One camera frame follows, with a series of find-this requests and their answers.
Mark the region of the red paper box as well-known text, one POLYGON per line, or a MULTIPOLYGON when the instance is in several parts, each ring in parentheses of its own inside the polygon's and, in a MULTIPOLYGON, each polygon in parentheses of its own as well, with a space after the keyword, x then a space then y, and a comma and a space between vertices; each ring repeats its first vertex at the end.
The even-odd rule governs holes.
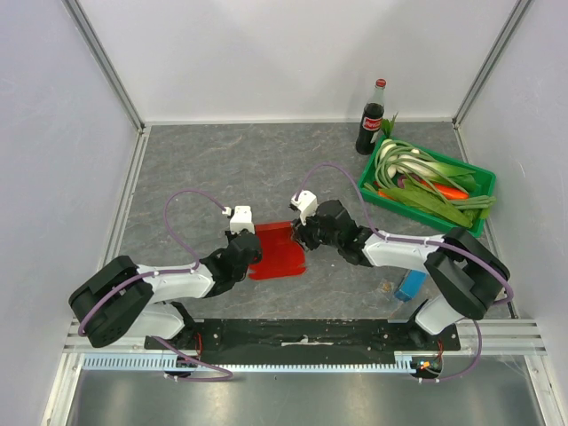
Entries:
POLYGON ((263 250, 262 260, 249 267, 252 280, 271 280, 302 275, 306 271, 302 246, 292 239, 292 223, 273 222, 256 226, 263 250))

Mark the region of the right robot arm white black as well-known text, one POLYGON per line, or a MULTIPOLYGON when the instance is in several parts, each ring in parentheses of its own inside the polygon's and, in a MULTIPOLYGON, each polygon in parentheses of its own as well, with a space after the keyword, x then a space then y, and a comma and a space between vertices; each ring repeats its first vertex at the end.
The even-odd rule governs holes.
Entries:
POLYGON ((340 201, 318 203, 308 191, 291 199, 291 209, 299 213, 293 235, 305 249, 329 246, 349 264, 398 267, 432 278, 440 295, 422 304, 406 327, 416 349, 429 348, 462 318, 481 320, 509 284, 508 268, 463 228, 431 237, 375 233, 357 225, 340 201))

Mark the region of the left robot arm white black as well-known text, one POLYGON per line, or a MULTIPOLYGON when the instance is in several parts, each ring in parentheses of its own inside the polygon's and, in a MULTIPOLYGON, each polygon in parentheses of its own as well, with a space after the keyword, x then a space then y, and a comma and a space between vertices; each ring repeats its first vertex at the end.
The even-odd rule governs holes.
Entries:
POLYGON ((118 256, 75 290, 68 304, 79 320, 78 334, 94 348, 125 336, 156 333, 176 349, 192 344, 191 323, 169 302, 211 298, 245 279, 248 268, 262 260, 261 241, 242 231, 228 235, 219 248, 198 264, 152 267, 118 256))

